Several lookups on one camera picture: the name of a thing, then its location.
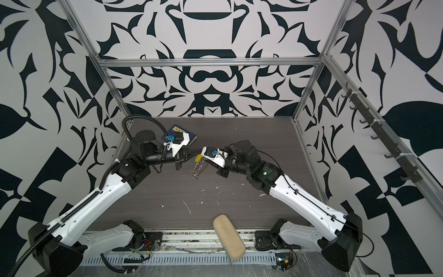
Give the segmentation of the small circuit board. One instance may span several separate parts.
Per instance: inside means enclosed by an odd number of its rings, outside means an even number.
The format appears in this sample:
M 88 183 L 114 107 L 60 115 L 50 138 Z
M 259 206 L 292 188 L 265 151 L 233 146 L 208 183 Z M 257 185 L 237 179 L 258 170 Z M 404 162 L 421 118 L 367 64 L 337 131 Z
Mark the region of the small circuit board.
M 276 269 L 280 271 L 287 271 L 296 265 L 298 258 L 294 251 L 281 252 L 275 255 L 276 257 Z

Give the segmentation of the beige glasses case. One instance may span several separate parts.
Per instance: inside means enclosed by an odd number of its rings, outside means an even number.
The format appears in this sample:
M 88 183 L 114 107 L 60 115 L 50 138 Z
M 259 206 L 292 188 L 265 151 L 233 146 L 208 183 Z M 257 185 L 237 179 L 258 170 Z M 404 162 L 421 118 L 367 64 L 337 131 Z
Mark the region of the beige glasses case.
M 236 262 L 241 259 L 246 253 L 246 247 L 231 220 L 221 214 L 213 220 L 213 228 L 230 260 Z

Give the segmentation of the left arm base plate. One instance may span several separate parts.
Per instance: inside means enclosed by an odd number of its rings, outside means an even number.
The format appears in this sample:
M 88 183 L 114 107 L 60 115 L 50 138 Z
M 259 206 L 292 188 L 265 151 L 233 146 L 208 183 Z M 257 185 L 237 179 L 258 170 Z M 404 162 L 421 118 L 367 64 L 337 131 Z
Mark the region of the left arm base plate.
M 114 248 L 113 252 L 124 252 L 139 250 L 141 252 L 151 251 L 159 248 L 162 245 L 162 232 L 144 232 L 143 234 L 136 234 L 130 241 L 129 245 L 120 248 Z

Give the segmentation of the grey wall hook rack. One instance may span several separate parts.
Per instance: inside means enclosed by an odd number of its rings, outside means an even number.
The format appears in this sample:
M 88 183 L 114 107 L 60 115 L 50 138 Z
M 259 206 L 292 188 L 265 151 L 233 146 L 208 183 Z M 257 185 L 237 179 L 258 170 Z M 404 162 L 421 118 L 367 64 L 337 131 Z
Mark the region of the grey wall hook rack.
M 423 176 L 419 172 L 417 163 L 414 161 L 414 154 L 402 145 L 400 145 L 400 138 L 394 133 L 389 124 L 382 119 L 381 115 L 375 111 L 374 107 L 366 100 L 366 97 L 361 91 L 354 91 L 346 83 L 346 94 L 343 98 L 351 101 L 352 110 L 357 110 L 363 116 L 360 123 L 368 126 L 375 133 L 371 137 L 373 140 L 380 140 L 384 147 L 388 150 L 385 158 L 394 159 L 404 171 L 404 175 L 400 178 L 403 181 L 411 181 L 418 183 L 423 180 Z

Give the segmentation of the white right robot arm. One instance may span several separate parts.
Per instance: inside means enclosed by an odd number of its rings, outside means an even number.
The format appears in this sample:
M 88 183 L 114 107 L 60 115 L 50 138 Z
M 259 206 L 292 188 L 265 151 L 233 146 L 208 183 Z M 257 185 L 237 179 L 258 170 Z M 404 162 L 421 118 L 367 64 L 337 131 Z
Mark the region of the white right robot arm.
M 196 158 L 196 170 L 201 173 L 211 165 L 224 178 L 230 173 L 244 175 L 252 187 L 281 201 L 311 224 L 304 227 L 280 220 L 274 225 L 279 239 L 286 245 L 319 251 L 336 269 L 349 272 L 363 241 L 362 219 L 321 202 L 293 181 L 277 161 L 265 161 L 261 154 L 248 140 L 224 149 L 204 147 Z

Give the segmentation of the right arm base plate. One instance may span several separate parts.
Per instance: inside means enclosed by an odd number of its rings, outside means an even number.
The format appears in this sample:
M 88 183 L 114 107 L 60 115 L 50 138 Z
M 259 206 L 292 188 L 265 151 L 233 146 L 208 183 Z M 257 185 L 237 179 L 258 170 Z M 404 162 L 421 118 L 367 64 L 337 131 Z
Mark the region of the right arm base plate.
M 278 233 L 272 231 L 257 230 L 254 232 L 255 245 L 258 251 L 286 249 L 287 244 Z

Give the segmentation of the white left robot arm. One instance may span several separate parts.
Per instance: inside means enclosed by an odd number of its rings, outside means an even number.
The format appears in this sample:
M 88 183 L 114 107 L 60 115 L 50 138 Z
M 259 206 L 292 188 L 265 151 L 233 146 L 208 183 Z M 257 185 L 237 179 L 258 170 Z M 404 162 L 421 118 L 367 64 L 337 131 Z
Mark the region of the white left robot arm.
M 51 277 L 67 277 L 86 259 L 116 248 L 139 248 L 144 229 L 133 220 L 117 227 L 85 235 L 87 228 L 117 200 L 131 192 L 151 173 L 151 167 L 183 163 L 198 155 L 188 148 L 188 133 L 166 135 L 166 142 L 157 141 L 151 130 L 143 130 L 130 139 L 130 146 L 120 160 L 106 172 L 100 185 L 69 211 L 47 225 L 37 223 L 28 236 L 34 244 L 32 257 Z

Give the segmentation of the yellow key tag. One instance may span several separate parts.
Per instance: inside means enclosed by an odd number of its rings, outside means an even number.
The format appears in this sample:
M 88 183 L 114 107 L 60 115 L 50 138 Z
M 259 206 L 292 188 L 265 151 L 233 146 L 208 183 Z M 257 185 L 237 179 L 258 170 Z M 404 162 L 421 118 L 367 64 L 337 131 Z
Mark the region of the yellow key tag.
M 203 158 L 203 156 L 199 154 L 199 155 L 196 157 L 195 162 L 198 163 L 202 158 Z

